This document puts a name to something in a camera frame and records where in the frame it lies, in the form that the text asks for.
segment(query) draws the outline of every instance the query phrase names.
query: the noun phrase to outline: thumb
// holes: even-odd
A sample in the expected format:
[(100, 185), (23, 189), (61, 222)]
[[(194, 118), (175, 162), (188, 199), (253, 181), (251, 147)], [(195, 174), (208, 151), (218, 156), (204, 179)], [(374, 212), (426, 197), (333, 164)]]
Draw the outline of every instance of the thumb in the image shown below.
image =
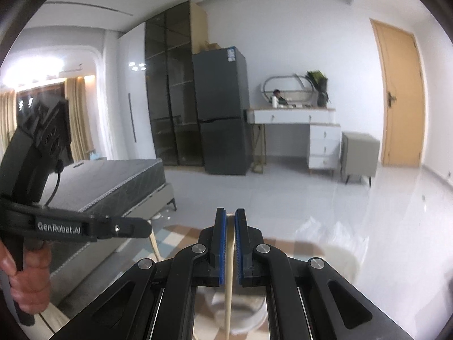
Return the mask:
[(16, 263), (14, 262), (11, 253), (8, 252), (6, 246), (0, 240), (0, 269), (3, 270), (8, 276), (16, 274)]

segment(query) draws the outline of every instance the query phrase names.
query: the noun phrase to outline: wooden door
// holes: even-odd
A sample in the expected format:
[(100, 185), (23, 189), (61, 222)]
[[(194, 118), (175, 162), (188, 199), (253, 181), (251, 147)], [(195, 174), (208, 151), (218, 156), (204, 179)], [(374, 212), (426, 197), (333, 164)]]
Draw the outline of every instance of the wooden door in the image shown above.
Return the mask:
[(420, 56), (413, 34), (373, 21), (384, 79), (384, 166), (420, 166), (425, 97)]

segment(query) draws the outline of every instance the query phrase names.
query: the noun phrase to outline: white bottle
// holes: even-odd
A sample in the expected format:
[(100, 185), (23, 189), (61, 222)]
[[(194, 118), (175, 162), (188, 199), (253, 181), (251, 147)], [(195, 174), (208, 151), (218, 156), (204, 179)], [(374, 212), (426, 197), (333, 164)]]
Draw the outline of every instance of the white bottle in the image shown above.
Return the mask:
[(279, 100), (277, 99), (276, 96), (273, 95), (272, 96), (272, 107), (276, 109), (278, 104), (279, 104)]

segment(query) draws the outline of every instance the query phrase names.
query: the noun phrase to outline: silver screw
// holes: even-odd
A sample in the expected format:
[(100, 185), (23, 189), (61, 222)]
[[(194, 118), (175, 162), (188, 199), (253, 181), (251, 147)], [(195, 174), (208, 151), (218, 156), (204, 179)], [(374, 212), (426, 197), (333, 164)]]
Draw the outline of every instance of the silver screw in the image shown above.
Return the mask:
[(153, 265), (153, 261), (151, 261), (149, 258), (144, 258), (139, 261), (139, 268), (142, 270), (147, 270)]
[(270, 252), (270, 246), (267, 244), (260, 244), (257, 245), (257, 251), (260, 253), (269, 253)]
[(195, 244), (192, 247), (192, 252), (194, 253), (203, 253), (206, 250), (206, 247), (203, 244)]
[(324, 267), (324, 261), (321, 258), (314, 258), (310, 261), (310, 265), (311, 267), (320, 270)]

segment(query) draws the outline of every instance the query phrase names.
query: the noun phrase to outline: gray refrigerator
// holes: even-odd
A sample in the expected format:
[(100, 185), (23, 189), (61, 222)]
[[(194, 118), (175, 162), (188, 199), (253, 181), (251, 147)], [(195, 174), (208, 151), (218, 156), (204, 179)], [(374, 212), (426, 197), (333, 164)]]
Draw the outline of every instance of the gray refrigerator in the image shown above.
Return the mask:
[(205, 170), (245, 175), (252, 162), (245, 57), (236, 47), (193, 56), (196, 108)]

